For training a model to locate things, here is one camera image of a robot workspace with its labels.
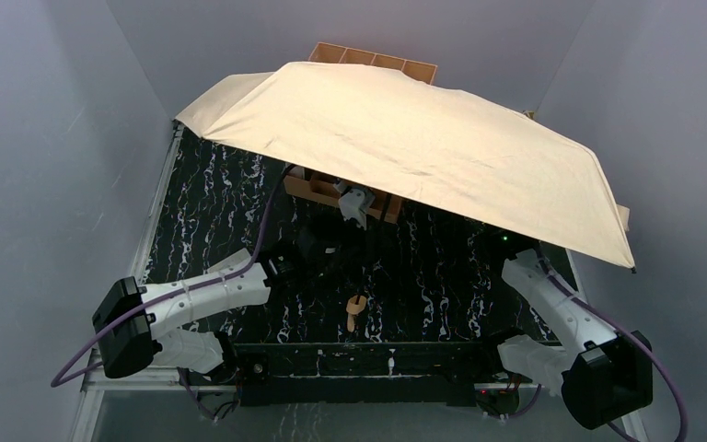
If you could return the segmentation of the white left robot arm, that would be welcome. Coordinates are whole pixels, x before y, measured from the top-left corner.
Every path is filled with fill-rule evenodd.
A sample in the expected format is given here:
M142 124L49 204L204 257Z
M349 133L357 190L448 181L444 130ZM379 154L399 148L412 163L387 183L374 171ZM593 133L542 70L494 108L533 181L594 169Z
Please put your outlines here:
M190 331L187 324L225 311L266 304L375 250L377 227L339 215L317 215L295 238L250 253L240 250L207 273L170 283L113 284L92 317L107 378L127 378L149 366L188 370L228 382L241 363L227 333Z

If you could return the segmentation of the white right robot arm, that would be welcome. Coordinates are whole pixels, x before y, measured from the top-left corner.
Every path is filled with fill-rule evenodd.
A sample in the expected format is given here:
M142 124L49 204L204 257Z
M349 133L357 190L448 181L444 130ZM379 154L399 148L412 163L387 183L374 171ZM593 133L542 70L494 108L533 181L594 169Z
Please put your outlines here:
M486 339L494 372L517 374L562 397L574 420L596 429L653 401L649 343L634 340L589 312L551 269L539 243L510 233L494 237L493 269L548 325L560 346L538 343L518 329Z

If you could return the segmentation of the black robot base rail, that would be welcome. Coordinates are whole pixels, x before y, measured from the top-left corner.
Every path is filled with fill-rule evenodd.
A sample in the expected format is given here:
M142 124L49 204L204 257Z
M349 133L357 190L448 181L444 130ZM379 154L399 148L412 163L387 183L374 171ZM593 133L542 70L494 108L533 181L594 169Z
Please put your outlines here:
M201 392L235 392L246 407L289 403L443 403L510 413L524 381L483 344L243 343L235 375L186 378Z

